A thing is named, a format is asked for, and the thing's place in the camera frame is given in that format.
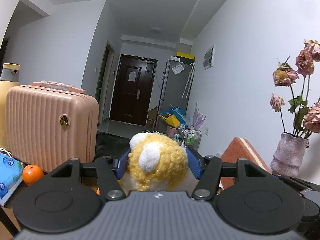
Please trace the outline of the yellow white plush toy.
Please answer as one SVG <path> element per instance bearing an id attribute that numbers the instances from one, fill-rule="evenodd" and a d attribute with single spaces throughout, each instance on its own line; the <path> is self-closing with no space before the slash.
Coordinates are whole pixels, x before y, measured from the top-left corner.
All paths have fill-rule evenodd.
<path id="1" fill-rule="evenodd" d="M 187 147 L 166 135 L 141 132 L 130 142 L 127 169 L 120 185 L 131 191 L 187 191 L 197 184 L 189 165 Z"/>

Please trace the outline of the purple textured vase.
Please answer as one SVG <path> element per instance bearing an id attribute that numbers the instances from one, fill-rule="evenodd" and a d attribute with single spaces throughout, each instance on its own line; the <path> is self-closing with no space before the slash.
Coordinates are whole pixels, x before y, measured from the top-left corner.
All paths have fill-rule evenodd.
<path id="1" fill-rule="evenodd" d="M 308 146 L 308 139 L 295 137 L 290 133 L 281 133 L 271 161 L 272 172 L 286 177 L 298 176 Z"/>

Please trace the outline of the yellow blue bags pile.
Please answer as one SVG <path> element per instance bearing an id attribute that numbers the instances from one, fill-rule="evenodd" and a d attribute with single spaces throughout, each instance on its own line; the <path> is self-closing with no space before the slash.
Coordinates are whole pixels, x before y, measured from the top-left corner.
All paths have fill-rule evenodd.
<path id="1" fill-rule="evenodd" d="M 180 124 L 186 124 L 184 120 L 184 112 L 180 107 L 171 107 L 168 111 L 159 114 L 159 117 L 168 126 L 178 128 Z"/>

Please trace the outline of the dark entrance door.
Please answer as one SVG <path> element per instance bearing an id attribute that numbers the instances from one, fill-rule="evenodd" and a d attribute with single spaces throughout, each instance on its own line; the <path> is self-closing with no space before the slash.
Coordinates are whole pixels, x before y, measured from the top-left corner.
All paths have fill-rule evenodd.
<path id="1" fill-rule="evenodd" d="M 145 126 L 157 60 L 122 54 L 109 119 Z"/>

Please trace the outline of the pink ribbed suitcase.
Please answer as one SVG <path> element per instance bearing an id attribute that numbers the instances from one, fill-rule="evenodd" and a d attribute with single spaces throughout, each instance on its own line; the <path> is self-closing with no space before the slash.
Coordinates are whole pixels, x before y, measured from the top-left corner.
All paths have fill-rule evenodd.
<path id="1" fill-rule="evenodd" d="M 50 172 L 68 159 L 92 162 L 99 105 L 83 89 L 53 89 L 40 82 L 9 89 L 7 149 L 18 160 Z"/>

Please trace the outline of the grey refrigerator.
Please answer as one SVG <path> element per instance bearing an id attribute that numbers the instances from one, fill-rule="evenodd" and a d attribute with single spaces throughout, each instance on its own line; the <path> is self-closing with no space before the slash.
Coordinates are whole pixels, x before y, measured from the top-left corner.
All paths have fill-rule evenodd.
<path id="1" fill-rule="evenodd" d="M 156 131 L 167 132 L 167 124 L 161 118 L 168 114 L 175 115 L 181 123 L 184 123 L 189 92 L 192 84 L 194 60 L 178 57 L 179 61 L 169 59 L 163 73 L 161 96 L 158 104 L 158 116 Z"/>

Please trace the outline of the dried pink roses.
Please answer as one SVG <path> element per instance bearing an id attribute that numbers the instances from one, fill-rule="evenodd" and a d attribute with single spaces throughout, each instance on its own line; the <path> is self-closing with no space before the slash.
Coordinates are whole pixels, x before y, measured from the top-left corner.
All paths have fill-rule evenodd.
<path id="1" fill-rule="evenodd" d="M 272 80 L 275 87 L 288 88 L 290 98 L 285 101 L 282 96 L 272 94 L 270 106 L 279 113 L 284 133 L 308 140 L 312 134 L 319 133 L 319 100 L 309 102 L 311 77 L 319 64 L 319 42 L 304 40 L 294 66 L 289 64 L 289 59 L 278 61 Z"/>

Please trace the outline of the orange fruit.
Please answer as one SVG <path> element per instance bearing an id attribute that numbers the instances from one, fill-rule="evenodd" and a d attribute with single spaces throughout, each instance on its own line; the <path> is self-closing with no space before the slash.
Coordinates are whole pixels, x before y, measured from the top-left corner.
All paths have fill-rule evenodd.
<path id="1" fill-rule="evenodd" d="M 44 172 L 37 165 L 27 165 L 22 172 L 22 179 L 27 186 L 33 185 L 43 177 Z"/>

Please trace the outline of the yellow box on refrigerator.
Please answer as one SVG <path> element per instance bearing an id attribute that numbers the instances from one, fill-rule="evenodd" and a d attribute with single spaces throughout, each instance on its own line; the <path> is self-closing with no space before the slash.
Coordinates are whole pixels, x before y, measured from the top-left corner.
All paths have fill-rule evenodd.
<path id="1" fill-rule="evenodd" d="M 183 57 L 185 59 L 195 60 L 195 56 L 194 55 L 190 55 L 190 54 L 183 53 L 183 52 L 180 52 L 180 51 L 176 52 L 176 57 Z"/>

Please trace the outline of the blue wet wipes pack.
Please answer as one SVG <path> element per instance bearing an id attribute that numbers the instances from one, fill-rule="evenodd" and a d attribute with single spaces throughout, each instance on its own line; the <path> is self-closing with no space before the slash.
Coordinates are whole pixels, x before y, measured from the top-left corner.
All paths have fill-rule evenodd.
<path id="1" fill-rule="evenodd" d="M 0 158 L 0 205 L 4 207 L 22 182 L 23 163 L 4 148 L 1 148 Z"/>

